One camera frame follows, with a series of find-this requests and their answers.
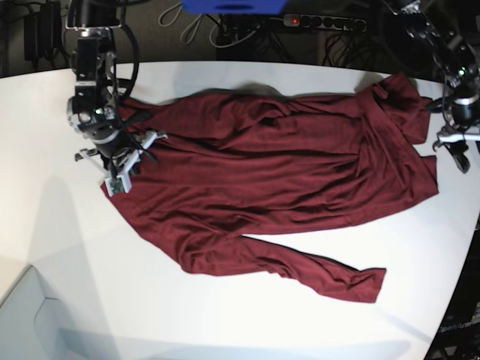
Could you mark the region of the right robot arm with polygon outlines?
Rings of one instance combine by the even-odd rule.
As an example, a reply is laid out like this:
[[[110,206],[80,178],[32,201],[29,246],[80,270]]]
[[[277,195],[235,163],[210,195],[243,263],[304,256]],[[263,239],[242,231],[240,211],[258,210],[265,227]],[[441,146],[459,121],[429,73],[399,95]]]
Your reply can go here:
[[[142,155],[155,141],[167,138],[163,131],[128,130],[119,108],[130,97],[140,69],[140,48],[125,21],[135,1],[72,1],[66,26],[79,32],[70,66],[76,76],[74,95],[67,102],[67,120],[75,132],[94,144],[75,159],[89,161],[103,173],[109,196],[128,193],[132,176],[139,172]],[[133,50],[130,78],[117,76],[114,29],[121,29]]]

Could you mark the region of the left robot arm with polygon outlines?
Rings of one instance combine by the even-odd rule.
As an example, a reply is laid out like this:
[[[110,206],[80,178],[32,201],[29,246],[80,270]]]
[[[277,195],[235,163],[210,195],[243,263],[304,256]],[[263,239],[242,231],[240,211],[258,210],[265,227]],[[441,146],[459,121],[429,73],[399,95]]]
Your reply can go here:
[[[445,124],[436,134],[433,150],[444,147],[462,173],[470,169],[467,143],[479,142],[479,56],[445,20],[430,15],[420,1],[384,1],[388,11],[403,20],[405,32],[431,54],[442,75],[441,97],[427,105]]]

